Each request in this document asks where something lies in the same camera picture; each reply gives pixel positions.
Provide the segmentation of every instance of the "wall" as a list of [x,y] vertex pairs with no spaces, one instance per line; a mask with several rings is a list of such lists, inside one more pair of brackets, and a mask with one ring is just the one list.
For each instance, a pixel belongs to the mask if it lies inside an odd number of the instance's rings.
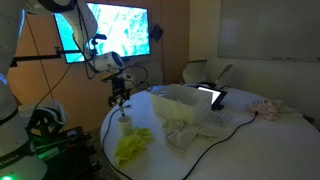
[[[131,58],[131,64],[140,61],[160,62],[166,83],[179,82],[182,69],[188,60],[189,1],[177,0],[96,0],[114,5],[146,7],[149,9],[150,25],[160,24],[164,34],[160,43],[152,41],[151,55]],[[51,15],[28,15],[18,44],[16,56],[50,55],[54,47],[61,47],[54,19]],[[8,80],[12,91],[23,104],[38,102],[54,87],[66,69],[64,58],[19,62],[11,68]],[[110,82],[88,80],[83,63],[73,64],[61,83],[46,99],[57,99],[69,114],[71,128],[81,125],[85,130],[99,127],[110,111],[108,97]]]
[[225,79],[231,87],[283,100],[315,118],[320,127],[320,63],[218,58],[221,0],[190,0],[190,60],[208,59],[207,76],[214,81],[233,64]]

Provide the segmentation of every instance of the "round table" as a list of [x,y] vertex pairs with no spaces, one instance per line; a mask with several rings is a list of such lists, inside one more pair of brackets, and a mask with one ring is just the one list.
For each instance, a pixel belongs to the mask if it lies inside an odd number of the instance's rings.
[[[228,137],[234,129],[252,119],[247,112],[249,104],[264,97],[229,88],[221,102],[223,113],[233,118],[226,126],[203,122],[219,137],[214,142]],[[128,100],[125,113],[132,117],[133,127],[150,128],[153,140],[138,157],[119,170],[132,179],[183,179],[199,156],[214,142],[196,138],[183,154],[165,144],[165,132],[161,129],[163,117],[153,113],[150,92],[142,91]],[[108,128],[110,115],[101,128],[101,141]],[[111,128],[102,144],[107,157],[114,164],[114,152],[120,138],[117,119],[112,117]],[[320,134],[300,116],[280,115],[276,121],[257,118],[241,127],[228,141],[214,146],[198,163],[188,179],[319,179]]]

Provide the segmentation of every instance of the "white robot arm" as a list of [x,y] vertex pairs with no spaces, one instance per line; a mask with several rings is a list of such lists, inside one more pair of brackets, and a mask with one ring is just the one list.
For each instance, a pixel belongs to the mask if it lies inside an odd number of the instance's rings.
[[19,117],[6,74],[20,37],[24,10],[34,14],[61,13],[74,30],[79,50],[97,72],[121,69],[123,62],[115,52],[95,56],[88,46],[96,34],[97,22],[83,0],[2,0],[0,6],[0,179],[42,179],[47,167],[35,154],[35,148]]

